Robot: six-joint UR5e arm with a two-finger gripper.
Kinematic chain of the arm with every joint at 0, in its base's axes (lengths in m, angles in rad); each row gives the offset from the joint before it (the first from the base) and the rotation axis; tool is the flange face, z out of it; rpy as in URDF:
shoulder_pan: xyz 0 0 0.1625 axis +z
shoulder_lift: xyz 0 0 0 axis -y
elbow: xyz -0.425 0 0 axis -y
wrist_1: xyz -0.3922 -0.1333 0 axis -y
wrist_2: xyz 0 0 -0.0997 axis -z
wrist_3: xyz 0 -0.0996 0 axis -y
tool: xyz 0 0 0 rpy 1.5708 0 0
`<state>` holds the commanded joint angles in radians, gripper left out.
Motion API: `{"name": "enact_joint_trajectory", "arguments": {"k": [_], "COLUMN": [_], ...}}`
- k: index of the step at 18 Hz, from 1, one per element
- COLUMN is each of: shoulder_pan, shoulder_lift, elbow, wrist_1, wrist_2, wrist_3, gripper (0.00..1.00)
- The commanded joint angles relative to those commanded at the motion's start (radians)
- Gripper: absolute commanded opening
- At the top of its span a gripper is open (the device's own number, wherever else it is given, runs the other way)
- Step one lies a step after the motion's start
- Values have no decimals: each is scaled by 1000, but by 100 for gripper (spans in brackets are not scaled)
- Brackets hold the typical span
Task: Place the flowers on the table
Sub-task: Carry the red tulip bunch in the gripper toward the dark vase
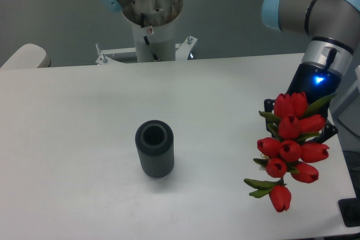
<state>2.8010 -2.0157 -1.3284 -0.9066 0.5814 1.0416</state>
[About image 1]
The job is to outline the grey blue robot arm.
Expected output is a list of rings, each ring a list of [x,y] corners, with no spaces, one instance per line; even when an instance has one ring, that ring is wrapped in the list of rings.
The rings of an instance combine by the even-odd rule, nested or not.
[[[101,1],[132,24],[139,62],[188,59],[196,39],[188,37],[179,47],[174,41],[183,0]],[[261,14],[263,24],[271,29],[312,38],[287,91],[306,93],[307,115],[327,116],[359,44],[359,0],[264,0]]]

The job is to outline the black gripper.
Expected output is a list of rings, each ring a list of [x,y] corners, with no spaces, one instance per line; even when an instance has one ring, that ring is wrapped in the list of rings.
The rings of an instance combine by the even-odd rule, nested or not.
[[[298,66],[286,93],[292,95],[293,93],[304,92],[308,103],[313,103],[324,96],[335,93],[340,82],[341,77],[337,74],[329,71],[324,72],[319,67],[302,63]],[[265,99],[264,111],[273,113],[274,105],[274,99]],[[320,135],[311,139],[310,142],[325,143],[328,139],[337,135],[338,128],[333,123],[329,106],[324,105],[320,109],[319,114],[326,119],[325,126]],[[277,126],[273,121],[266,119],[265,126],[268,132],[271,132],[268,124]]]

